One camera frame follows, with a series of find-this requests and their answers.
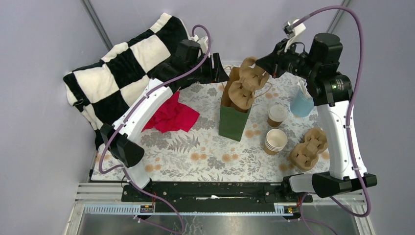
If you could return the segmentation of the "brown pulp cup carrier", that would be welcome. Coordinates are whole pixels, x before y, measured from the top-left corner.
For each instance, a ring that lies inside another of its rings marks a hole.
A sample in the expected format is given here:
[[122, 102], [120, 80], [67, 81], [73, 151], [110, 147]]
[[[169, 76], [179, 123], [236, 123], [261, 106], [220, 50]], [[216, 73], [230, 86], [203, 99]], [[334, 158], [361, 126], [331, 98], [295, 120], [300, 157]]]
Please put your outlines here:
[[237, 75], [239, 78], [230, 84], [228, 95], [236, 107], [241, 110], [251, 108], [255, 100], [255, 92], [268, 82], [269, 73], [256, 65], [257, 58], [247, 57], [243, 60]]

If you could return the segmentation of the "green paper bag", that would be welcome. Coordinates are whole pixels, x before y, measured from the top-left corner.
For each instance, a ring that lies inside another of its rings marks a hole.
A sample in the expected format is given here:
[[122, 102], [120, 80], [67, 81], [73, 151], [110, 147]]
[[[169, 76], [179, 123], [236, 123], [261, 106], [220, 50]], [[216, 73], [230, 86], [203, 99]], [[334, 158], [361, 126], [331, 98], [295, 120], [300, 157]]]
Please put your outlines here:
[[219, 115], [219, 135], [233, 141], [241, 141], [242, 135], [247, 124], [251, 108], [248, 110], [241, 110], [232, 103], [228, 95], [228, 89], [233, 81], [236, 81], [239, 67], [233, 67], [229, 74], [229, 81], [224, 86], [223, 94], [220, 102]]

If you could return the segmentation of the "brown paper coffee cup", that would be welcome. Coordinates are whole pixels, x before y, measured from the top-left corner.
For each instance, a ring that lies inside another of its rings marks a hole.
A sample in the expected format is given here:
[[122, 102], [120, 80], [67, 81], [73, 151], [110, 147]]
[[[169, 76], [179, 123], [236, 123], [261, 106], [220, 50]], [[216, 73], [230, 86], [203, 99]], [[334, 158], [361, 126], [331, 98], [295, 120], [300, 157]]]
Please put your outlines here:
[[271, 127], [279, 127], [288, 116], [287, 109], [279, 104], [273, 105], [268, 110], [267, 123]]

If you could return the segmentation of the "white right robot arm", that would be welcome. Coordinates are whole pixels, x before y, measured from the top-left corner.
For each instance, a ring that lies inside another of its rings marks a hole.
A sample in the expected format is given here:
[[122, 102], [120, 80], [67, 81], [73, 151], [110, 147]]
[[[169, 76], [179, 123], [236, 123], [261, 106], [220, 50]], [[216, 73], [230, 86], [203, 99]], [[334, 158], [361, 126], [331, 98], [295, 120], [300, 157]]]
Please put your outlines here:
[[256, 64], [278, 78], [288, 72], [306, 80], [307, 91], [321, 118], [330, 153], [329, 171], [285, 177], [281, 197], [294, 201], [302, 192], [321, 198], [366, 190], [377, 185], [360, 155], [353, 120], [353, 88], [350, 79], [338, 71], [343, 46], [330, 33], [317, 34], [309, 52], [296, 52], [296, 43], [283, 39]]

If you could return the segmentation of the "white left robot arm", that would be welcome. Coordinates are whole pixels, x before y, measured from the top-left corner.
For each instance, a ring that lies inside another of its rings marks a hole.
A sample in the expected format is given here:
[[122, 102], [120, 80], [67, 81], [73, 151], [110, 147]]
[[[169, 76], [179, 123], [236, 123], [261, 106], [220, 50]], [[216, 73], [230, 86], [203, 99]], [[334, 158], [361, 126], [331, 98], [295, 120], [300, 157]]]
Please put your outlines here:
[[133, 105], [112, 125], [104, 124], [100, 134], [105, 151], [110, 151], [135, 184], [133, 195], [140, 201], [151, 197], [150, 177], [141, 162], [144, 149], [136, 139], [156, 113], [179, 89], [192, 84], [221, 83], [229, 80], [218, 53], [210, 55], [207, 36], [179, 42], [176, 52], [149, 71], [150, 80]]

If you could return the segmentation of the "blue cup of straws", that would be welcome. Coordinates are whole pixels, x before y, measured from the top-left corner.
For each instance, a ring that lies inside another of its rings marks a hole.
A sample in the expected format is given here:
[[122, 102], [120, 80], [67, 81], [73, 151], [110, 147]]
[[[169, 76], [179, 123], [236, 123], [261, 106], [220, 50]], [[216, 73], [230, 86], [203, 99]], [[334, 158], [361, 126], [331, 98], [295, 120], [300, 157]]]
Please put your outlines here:
[[297, 83], [298, 91], [290, 103], [290, 111], [300, 118], [308, 116], [314, 108], [312, 96], [308, 93], [306, 83], [300, 80]]

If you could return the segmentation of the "red cloth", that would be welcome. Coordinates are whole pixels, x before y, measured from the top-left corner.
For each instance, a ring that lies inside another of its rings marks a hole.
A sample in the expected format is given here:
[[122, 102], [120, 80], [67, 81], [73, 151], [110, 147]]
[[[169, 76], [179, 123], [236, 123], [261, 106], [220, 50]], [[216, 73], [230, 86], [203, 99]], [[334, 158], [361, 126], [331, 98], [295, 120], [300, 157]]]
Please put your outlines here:
[[143, 131], [153, 129], [166, 133], [183, 130], [188, 132], [198, 120], [200, 113], [179, 102], [180, 92], [175, 92], [150, 118]]

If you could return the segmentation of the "stack of brown paper cups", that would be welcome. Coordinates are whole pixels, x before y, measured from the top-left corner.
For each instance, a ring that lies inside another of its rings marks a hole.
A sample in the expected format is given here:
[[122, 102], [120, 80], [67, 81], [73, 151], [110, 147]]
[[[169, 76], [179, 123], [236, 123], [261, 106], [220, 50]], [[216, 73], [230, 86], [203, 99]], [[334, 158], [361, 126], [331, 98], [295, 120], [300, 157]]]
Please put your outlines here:
[[288, 137], [282, 130], [272, 129], [265, 136], [264, 151], [268, 155], [275, 155], [287, 144]]

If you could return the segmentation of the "floral patterned table mat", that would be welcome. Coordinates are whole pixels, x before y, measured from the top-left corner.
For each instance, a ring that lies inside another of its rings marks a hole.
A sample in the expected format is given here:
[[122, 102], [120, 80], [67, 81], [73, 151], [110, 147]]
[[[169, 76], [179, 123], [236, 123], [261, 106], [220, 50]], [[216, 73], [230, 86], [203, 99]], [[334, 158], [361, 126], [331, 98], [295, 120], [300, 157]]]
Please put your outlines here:
[[306, 117], [289, 114], [279, 126], [288, 137], [285, 148], [275, 156], [264, 151], [265, 135], [271, 129], [268, 110], [275, 104], [289, 108], [298, 82], [298, 77], [288, 73], [269, 79], [258, 92], [241, 141], [218, 133], [222, 84], [194, 84], [182, 90], [179, 101], [200, 116], [188, 132], [143, 131], [137, 143], [145, 151], [145, 171], [154, 181], [204, 182], [279, 182], [284, 176], [299, 173], [289, 154], [309, 129], [321, 126], [316, 110]]

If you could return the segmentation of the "black white checkered pillow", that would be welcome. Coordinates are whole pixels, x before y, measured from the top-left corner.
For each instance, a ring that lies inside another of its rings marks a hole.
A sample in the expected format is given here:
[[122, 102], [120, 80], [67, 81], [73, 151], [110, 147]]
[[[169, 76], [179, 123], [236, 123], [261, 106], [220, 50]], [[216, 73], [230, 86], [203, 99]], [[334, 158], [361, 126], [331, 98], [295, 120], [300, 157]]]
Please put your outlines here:
[[149, 83], [148, 73], [190, 39], [184, 22], [162, 13], [138, 36], [115, 45], [98, 62], [64, 76], [68, 102], [90, 123], [98, 149], [103, 124], [112, 124], [133, 105]]

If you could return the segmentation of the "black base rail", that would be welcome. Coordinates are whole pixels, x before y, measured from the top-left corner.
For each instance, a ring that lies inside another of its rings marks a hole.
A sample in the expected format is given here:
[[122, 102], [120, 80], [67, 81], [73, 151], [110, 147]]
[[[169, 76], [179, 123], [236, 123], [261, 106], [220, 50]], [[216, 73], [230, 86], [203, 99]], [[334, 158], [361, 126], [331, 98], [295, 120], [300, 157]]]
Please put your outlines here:
[[144, 190], [185, 212], [274, 212], [275, 203], [297, 205], [301, 193], [279, 183], [153, 181]]

